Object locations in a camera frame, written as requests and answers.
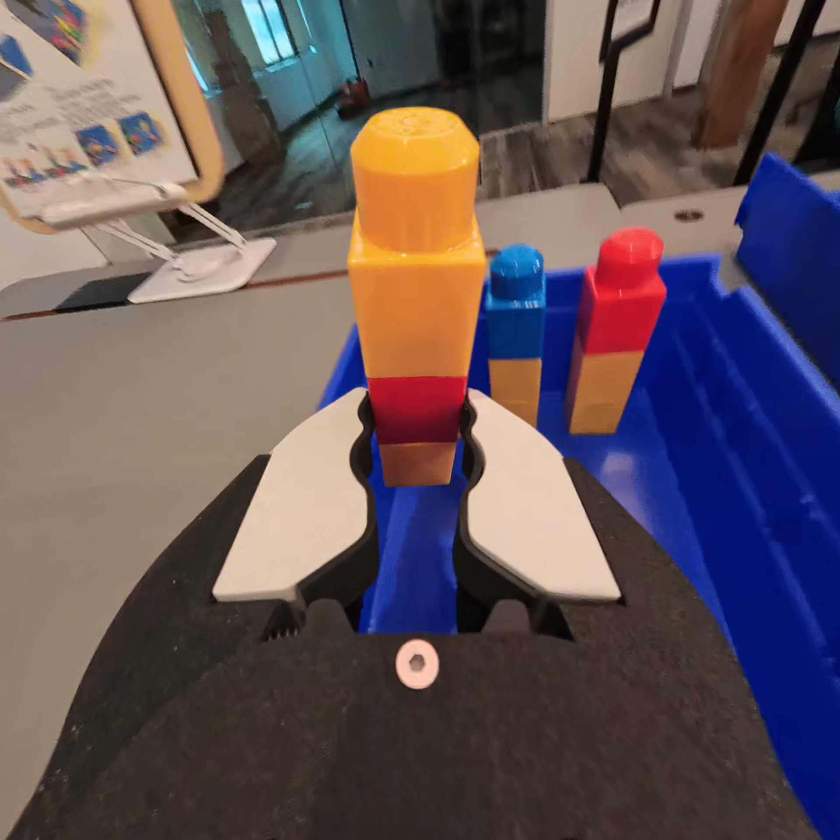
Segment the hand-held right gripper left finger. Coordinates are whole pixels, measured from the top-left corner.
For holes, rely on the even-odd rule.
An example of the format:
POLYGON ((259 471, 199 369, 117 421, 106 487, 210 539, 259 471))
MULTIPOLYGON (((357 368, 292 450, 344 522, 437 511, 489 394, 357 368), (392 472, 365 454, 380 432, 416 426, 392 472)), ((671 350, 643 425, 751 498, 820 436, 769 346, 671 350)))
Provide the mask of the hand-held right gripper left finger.
POLYGON ((379 572, 375 430, 367 389, 353 388, 273 447, 222 569, 217 602, 333 600, 360 621, 379 572))

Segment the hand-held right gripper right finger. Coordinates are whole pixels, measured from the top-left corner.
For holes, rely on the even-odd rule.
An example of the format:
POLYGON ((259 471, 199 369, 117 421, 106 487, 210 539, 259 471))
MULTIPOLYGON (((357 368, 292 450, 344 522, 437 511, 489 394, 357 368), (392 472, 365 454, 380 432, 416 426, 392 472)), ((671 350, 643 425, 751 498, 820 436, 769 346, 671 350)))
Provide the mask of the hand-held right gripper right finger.
POLYGON ((622 591, 561 452, 487 394, 469 388, 453 565, 458 588, 490 612, 524 605, 549 624, 562 604, 605 605, 622 591))

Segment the red plastic block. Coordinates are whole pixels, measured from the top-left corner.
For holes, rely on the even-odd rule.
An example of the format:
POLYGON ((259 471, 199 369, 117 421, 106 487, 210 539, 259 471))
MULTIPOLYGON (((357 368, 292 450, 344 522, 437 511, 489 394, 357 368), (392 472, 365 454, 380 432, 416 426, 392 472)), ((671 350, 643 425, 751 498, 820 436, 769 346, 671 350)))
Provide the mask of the red plastic block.
POLYGON ((368 379, 380 445, 453 444, 466 399, 466 376, 368 379))
POLYGON ((649 227, 625 227, 602 242, 581 288, 576 337, 584 354, 646 350, 667 296, 664 250, 649 227))

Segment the blue plastic block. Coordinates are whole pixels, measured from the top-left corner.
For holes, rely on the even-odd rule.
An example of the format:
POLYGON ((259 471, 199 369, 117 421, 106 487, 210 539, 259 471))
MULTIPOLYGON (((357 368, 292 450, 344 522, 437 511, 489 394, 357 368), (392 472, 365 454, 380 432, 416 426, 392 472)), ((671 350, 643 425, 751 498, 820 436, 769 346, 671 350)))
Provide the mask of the blue plastic block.
POLYGON ((490 360, 534 360, 543 355, 547 277, 534 247, 505 247, 490 262, 485 314, 490 360))

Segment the black flat pad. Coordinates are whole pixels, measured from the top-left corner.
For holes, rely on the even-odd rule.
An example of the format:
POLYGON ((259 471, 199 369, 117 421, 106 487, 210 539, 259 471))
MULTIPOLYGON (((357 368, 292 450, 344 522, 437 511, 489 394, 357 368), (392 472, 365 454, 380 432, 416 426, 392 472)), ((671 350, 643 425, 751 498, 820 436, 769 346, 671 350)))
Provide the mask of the black flat pad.
POLYGON ((84 312, 128 306, 131 294, 149 276, 150 272, 144 271, 126 276, 91 280, 56 305, 54 312, 84 312))

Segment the instruction sheet on stand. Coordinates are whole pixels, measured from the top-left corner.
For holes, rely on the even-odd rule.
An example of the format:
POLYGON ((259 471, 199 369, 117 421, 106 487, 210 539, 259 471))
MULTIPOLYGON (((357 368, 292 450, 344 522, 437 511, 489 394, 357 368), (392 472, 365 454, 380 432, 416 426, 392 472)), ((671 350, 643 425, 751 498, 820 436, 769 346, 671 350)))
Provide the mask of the instruction sheet on stand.
POLYGON ((193 155, 197 179, 179 185, 85 173, 80 175, 76 203, 50 206, 39 218, 22 219, 2 193, 2 208, 32 234, 94 228, 157 258, 160 264, 144 270, 150 276, 131 294, 129 305, 238 291, 253 279, 277 242, 247 240, 205 209, 224 182, 224 155, 182 28, 172 2, 133 3, 193 155))

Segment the black pole stand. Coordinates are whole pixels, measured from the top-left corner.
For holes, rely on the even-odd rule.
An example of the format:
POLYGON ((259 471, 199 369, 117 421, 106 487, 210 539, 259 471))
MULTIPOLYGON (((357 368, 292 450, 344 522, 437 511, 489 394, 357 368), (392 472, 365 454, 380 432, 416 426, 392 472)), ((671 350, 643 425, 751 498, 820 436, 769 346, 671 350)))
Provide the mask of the black pole stand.
POLYGON ((606 6, 598 63, 602 82, 595 112, 591 152, 582 184, 601 180, 606 136, 613 111, 619 60, 625 49, 650 36, 656 26, 660 1, 609 1, 606 6))

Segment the printed instruction sheet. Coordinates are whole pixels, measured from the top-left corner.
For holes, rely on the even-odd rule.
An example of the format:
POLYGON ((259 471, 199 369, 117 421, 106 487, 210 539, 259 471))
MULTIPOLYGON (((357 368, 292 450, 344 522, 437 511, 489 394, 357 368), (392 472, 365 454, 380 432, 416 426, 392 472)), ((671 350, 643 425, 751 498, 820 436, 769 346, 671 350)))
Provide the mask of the printed instruction sheet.
POLYGON ((197 179, 133 2, 2 2, 2 193, 22 219, 76 203, 81 175, 197 179))

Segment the brown wooden column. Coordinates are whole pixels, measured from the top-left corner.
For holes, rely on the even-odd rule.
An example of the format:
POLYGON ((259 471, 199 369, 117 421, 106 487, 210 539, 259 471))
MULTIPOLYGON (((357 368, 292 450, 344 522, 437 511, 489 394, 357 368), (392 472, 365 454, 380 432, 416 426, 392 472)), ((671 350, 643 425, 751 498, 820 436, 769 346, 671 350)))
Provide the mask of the brown wooden column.
POLYGON ((787 1, 731 1, 722 19, 692 146, 733 146, 747 122, 787 1))

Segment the black tripod stand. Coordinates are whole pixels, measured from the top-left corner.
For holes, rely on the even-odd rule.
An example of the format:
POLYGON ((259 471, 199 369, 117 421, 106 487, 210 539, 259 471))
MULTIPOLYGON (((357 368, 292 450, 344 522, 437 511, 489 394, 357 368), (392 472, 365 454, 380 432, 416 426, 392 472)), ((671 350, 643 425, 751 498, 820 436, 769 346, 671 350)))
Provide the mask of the black tripod stand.
POLYGON ((825 5, 826 1, 804 1, 747 147, 733 177, 732 186, 749 184, 825 5))

